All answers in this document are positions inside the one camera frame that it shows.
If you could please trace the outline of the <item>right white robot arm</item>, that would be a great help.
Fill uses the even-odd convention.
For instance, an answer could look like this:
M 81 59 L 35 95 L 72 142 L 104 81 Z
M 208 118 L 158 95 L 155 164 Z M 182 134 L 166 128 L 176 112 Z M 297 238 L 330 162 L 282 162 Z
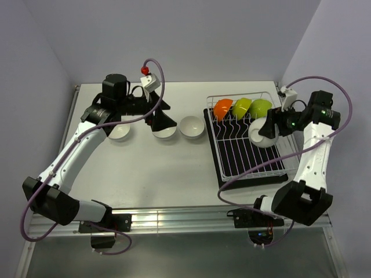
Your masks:
M 327 193 L 326 169 L 333 139 L 330 135 L 338 129 L 340 113 L 332 110 L 332 93 L 315 91 L 301 112 L 293 108 L 297 93 L 282 89 L 281 107 L 269 109 L 266 117 L 254 120 L 248 129 L 252 144 L 260 148 L 273 146 L 280 136 L 294 131 L 304 135 L 303 151 L 297 173 L 291 182 L 277 190 L 273 197 L 258 198 L 251 211 L 252 222 L 265 225 L 271 213 L 312 225 L 332 204 L 333 196 Z

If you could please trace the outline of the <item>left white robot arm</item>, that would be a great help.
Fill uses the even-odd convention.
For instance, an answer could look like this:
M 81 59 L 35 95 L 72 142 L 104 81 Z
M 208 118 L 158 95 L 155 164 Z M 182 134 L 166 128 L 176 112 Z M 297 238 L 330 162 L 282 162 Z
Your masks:
M 52 164 L 37 178 L 27 177 L 22 184 L 28 209 L 56 224 L 89 221 L 99 231 L 112 227 L 112 208 L 96 200 L 82 201 L 70 196 L 77 175 L 96 148 L 122 124 L 144 120 L 154 132 L 177 123 L 164 114 L 170 106 L 163 101 L 165 76 L 146 73 L 141 79 L 142 95 L 129 92 L 129 81 L 122 74 L 109 74 L 102 91 L 85 109 L 73 137 Z

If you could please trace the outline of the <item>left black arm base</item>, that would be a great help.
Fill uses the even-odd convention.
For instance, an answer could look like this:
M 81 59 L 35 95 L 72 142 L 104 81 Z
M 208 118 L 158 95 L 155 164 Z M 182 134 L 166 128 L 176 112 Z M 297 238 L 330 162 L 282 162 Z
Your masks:
M 81 221 L 78 227 L 78 233 L 90 234 L 90 245 L 94 251 L 108 253 L 108 249 L 113 248 L 117 242 L 118 236 L 128 239 L 128 246 L 122 250 L 122 253 L 128 251 L 132 246 L 132 239 L 127 232 L 130 232 L 132 225 L 131 214 L 113 214 L 111 219 L 105 223 L 90 223 Z

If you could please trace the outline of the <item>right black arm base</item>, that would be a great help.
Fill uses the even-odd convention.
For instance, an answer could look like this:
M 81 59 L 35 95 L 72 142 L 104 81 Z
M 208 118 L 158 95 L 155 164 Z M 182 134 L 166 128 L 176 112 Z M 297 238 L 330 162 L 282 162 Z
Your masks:
M 284 226 L 282 218 L 274 218 L 251 210 L 234 209 L 227 212 L 236 229 L 249 229 L 250 240 L 258 245 L 270 244 L 274 238 L 275 227 Z

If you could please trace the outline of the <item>orange bowl white inside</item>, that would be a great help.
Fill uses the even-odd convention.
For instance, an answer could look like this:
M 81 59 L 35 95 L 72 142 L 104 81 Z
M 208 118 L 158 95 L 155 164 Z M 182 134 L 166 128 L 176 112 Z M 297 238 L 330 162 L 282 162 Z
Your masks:
M 213 114 L 218 122 L 221 122 L 226 114 L 229 112 L 233 100 L 229 98 L 224 98 L 219 100 L 213 108 Z

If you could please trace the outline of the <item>green bowl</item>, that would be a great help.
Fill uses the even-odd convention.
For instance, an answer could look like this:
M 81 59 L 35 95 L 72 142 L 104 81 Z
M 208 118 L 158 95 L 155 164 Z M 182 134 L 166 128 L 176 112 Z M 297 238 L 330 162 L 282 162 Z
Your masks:
M 264 118 L 272 108 L 272 103 L 265 99 L 254 100 L 249 107 L 249 114 L 252 119 Z
M 252 104 L 249 98 L 240 98 L 237 100 L 232 108 L 232 114 L 237 120 L 241 120 Z

